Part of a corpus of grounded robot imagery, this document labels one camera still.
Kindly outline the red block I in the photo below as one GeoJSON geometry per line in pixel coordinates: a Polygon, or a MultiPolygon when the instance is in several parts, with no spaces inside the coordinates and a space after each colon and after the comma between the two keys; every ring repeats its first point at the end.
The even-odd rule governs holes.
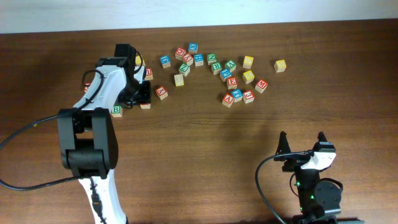
{"type": "Polygon", "coordinates": [[[151,107],[151,104],[150,104],[150,103],[140,104],[140,107],[141,107],[143,110],[149,110],[150,107],[151,107]]]}

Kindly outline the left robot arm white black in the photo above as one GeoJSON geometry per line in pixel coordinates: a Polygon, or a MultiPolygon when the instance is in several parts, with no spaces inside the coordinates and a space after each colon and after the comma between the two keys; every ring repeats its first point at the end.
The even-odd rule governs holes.
{"type": "Polygon", "coordinates": [[[95,223],[127,223],[114,180],[119,148],[111,112],[119,100],[133,106],[150,99],[146,67],[127,57],[102,58],[91,72],[82,99],[58,113],[62,164],[84,188],[95,223]]]}

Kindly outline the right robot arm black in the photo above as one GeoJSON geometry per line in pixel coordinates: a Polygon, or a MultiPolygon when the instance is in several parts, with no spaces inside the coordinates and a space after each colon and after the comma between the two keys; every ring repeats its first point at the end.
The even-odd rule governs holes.
{"type": "Polygon", "coordinates": [[[293,173],[300,204],[300,215],[292,218],[293,223],[336,223],[341,213],[340,202],[343,184],[335,179],[321,178],[320,172],[331,167],[336,149],[323,132],[308,151],[294,154],[289,147],[287,134],[281,132],[275,152],[275,161],[282,161],[283,172],[293,173]]]}

